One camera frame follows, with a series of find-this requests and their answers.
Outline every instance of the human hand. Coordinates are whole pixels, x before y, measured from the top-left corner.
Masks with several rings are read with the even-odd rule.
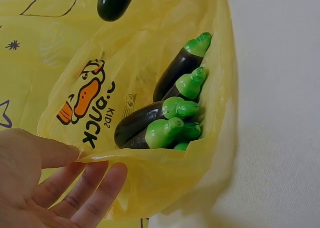
[[[74,162],[78,155],[75,147],[21,129],[0,131],[0,227],[96,227],[121,190],[127,168],[116,163],[104,177],[108,162]],[[38,185],[41,169],[54,167],[62,168]],[[83,170],[64,200],[50,208]]]

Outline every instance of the dark green object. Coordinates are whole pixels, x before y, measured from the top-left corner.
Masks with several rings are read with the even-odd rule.
[[[98,0],[97,11],[104,21],[116,21],[127,10],[132,0]]]
[[[202,33],[185,44],[157,82],[153,93],[154,102],[162,100],[183,74],[190,74],[201,65],[211,40],[210,33]]]
[[[176,135],[174,140],[178,143],[197,140],[201,135],[199,123],[185,123],[182,130]]]
[[[180,144],[177,144],[173,149],[174,150],[186,151],[188,146],[189,146],[189,143],[180,143]]]
[[[174,117],[184,119],[196,115],[199,111],[200,107],[197,103],[185,101],[180,97],[171,97],[149,104],[119,122],[114,132],[115,144],[122,147],[157,119],[167,120]]]
[[[207,74],[204,67],[196,68],[191,74],[182,75],[167,92],[163,100],[178,96],[185,100],[195,100],[206,80]]]
[[[167,148],[182,128],[184,122],[179,118],[158,119],[128,141],[122,148],[161,149]]]

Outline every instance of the plastic bag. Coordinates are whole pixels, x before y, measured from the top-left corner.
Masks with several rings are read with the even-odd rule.
[[[187,40],[202,32],[213,34],[203,61],[208,78],[199,102],[202,138],[187,152],[115,149],[118,122],[152,102],[164,69]],[[79,147],[81,162],[125,163],[128,178],[107,218],[150,217],[190,191],[209,169],[234,67],[227,0],[133,0],[119,21],[106,23],[68,64],[38,133]]]

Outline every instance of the duck cartoon print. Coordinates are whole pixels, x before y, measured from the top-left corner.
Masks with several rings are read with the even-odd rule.
[[[99,94],[101,85],[106,79],[104,66],[105,62],[97,59],[85,65],[76,82],[76,87],[80,88],[69,95],[56,116],[63,125],[77,124],[85,117],[91,102]]]

